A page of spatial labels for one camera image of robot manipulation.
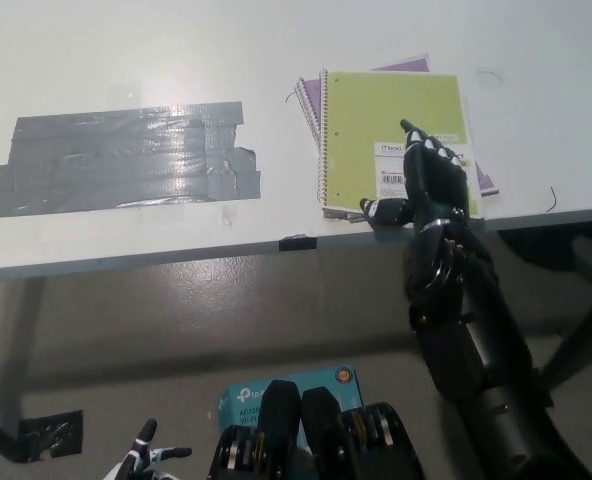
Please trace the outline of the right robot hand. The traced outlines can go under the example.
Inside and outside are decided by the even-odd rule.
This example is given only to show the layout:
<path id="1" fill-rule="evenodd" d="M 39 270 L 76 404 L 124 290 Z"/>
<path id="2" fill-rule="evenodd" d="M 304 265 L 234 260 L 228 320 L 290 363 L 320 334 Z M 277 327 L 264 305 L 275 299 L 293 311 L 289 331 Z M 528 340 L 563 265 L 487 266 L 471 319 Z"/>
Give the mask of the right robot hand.
<path id="1" fill-rule="evenodd" d="M 406 135 L 406 193 L 396 198 L 362 199 L 364 216 L 380 226 L 411 224 L 417 233 L 436 225 L 468 224 L 468 177 L 457 154 L 406 119 L 400 126 Z"/>

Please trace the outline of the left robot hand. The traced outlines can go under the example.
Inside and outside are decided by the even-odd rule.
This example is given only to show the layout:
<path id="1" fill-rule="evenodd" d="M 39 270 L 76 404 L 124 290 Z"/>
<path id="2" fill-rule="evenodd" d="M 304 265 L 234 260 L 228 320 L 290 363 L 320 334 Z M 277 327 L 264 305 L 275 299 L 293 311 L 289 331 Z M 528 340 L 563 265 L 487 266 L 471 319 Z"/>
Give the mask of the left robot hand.
<path id="1" fill-rule="evenodd" d="M 130 450 L 120 463 L 117 463 L 104 480 L 178 480 L 178 477 L 160 469 L 160 464 L 168 459 L 185 458 L 192 454 L 189 447 L 152 448 L 158 422 L 148 419 L 135 437 Z"/>

